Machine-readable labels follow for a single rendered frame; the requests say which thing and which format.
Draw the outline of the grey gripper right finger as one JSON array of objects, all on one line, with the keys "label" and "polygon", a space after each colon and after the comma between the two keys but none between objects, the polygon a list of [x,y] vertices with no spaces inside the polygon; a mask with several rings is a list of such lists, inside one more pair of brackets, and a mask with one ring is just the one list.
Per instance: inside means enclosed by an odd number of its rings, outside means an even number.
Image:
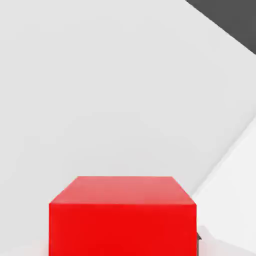
[{"label": "grey gripper right finger", "polygon": [[197,233],[201,237],[198,256],[256,256],[256,253],[214,238],[205,226],[199,226]]}]

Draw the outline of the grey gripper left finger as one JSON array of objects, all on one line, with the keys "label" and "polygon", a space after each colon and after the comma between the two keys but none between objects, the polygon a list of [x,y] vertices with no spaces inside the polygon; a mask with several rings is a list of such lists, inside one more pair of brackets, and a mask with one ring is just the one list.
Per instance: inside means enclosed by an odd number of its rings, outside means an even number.
[{"label": "grey gripper left finger", "polygon": [[20,236],[7,256],[49,256],[49,237],[47,234],[40,236]]}]

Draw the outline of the small red cube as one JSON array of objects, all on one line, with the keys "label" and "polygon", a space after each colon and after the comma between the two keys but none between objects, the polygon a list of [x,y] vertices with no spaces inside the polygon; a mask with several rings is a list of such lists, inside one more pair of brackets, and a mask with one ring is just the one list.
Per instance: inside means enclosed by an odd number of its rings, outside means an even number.
[{"label": "small red cube", "polygon": [[197,240],[170,176],[79,176],[49,203],[48,256],[197,256]]}]

